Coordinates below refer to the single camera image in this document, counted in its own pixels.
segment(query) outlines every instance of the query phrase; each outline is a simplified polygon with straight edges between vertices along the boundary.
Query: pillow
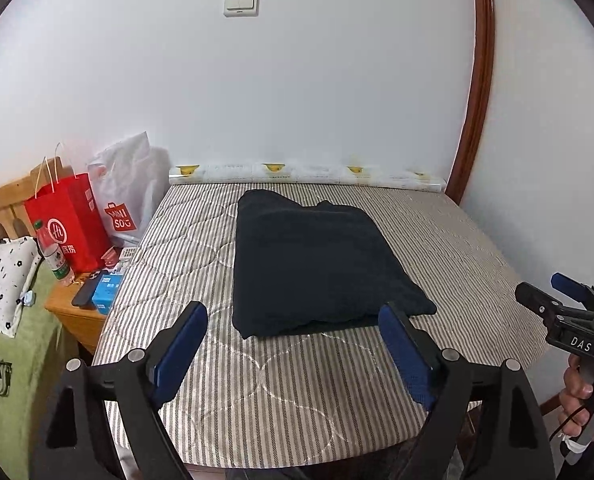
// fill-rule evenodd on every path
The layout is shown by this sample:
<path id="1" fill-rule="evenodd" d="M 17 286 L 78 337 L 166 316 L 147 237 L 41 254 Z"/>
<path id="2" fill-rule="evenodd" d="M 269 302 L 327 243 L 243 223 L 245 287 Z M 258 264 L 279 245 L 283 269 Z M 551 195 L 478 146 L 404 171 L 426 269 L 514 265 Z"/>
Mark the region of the pillow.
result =
<path id="1" fill-rule="evenodd" d="M 14 337 L 21 319 L 21 297 L 42 260 L 37 242 L 25 236 L 0 243 L 0 332 Z"/>

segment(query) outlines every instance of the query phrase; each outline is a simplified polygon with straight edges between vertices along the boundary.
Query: black phone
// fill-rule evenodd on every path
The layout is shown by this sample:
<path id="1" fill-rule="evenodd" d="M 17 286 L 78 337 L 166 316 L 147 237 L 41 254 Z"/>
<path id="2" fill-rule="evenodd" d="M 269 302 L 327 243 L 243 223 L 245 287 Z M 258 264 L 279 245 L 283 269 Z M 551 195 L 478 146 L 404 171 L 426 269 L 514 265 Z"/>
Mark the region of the black phone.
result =
<path id="1" fill-rule="evenodd" d="M 96 289 L 99 280 L 106 274 L 108 274 L 108 271 L 104 269 L 100 270 L 93 277 L 88 278 L 78 290 L 77 294 L 75 294 L 75 297 L 72 298 L 72 306 L 78 306 L 79 308 L 93 306 L 92 299 L 94 290 Z"/>

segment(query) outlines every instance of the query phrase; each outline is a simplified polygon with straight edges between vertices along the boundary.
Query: bed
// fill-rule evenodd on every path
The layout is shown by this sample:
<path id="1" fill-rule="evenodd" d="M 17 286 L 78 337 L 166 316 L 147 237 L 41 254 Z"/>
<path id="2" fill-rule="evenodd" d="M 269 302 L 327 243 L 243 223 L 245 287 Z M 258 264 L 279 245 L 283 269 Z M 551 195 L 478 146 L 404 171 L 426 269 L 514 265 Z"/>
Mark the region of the bed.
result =
<path id="1" fill-rule="evenodd" d="M 33 192 L 37 177 L 40 185 L 46 182 L 42 171 L 35 168 L 30 175 L 0 188 L 0 234 L 4 229 L 9 238 L 17 238 L 23 229 L 34 232 L 23 200 Z M 58 171 L 65 176 L 69 169 L 58 161 Z M 0 468 L 10 480 L 29 477 L 30 454 L 46 398 L 65 363 L 78 355 L 75 339 L 43 307 L 55 284 L 52 271 L 42 263 L 31 287 L 36 303 L 24 307 L 16 337 L 0 333 L 0 358 L 13 366 L 10 393 L 0 397 Z"/>
<path id="2" fill-rule="evenodd" d="M 544 329 L 514 300 L 519 277 L 442 193 L 324 184 L 172 186 L 128 268 L 94 363 L 145 348 L 188 301 L 206 305 L 206 337 L 177 396 L 160 411 L 185 463 L 270 468 L 340 460 L 403 442 L 425 418 L 376 327 L 246 340 L 232 327 L 237 200 L 253 188 L 303 205 L 330 200 L 366 211 L 437 304 L 437 314 L 413 323 L 441 348 L 485 364 L 513 357 L 524 367 L 544 352 Z M 108 415 L 115 441 L 128 447 L 115 403 Z"/>

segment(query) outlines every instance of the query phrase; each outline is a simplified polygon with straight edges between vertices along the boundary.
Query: bedside table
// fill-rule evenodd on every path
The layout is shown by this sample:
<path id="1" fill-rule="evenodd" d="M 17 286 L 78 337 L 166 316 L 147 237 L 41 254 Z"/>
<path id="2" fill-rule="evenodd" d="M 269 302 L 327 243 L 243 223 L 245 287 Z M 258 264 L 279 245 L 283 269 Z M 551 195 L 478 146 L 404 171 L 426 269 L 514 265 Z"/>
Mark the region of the bedside table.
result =
<path id="1" fill-rule="evenodd" d="M 87 274 L 78 276 L 77 281 L 87 276 Z M 72 306 L 72 299 L 82 285 L 83 283 L 72 283 L 63 286 L 61 283 L 56 283 L 46 300 L 44 308 L 57 316 L 68 332 L 94 355 L 101 330 L 106 322 L 106 316 L 99 314 L 94 307 L 79 308 L 78 306 Z"/>

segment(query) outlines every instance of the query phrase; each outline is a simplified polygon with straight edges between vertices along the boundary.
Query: bottle label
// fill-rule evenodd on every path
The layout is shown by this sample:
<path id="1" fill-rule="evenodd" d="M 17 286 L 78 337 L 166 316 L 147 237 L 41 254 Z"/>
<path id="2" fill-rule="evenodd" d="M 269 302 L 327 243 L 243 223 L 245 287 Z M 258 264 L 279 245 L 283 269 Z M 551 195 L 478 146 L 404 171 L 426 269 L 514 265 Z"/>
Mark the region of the bottle label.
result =
<path id="1" fill-rule="evenodd" d="M 61 251 L 61 247 L 57 246 L 57 249 L 52 254 L 46 255 L 45 258 L 50 270 L 58 280 L 62 280 L 70 272 L 70 265 Z"/>

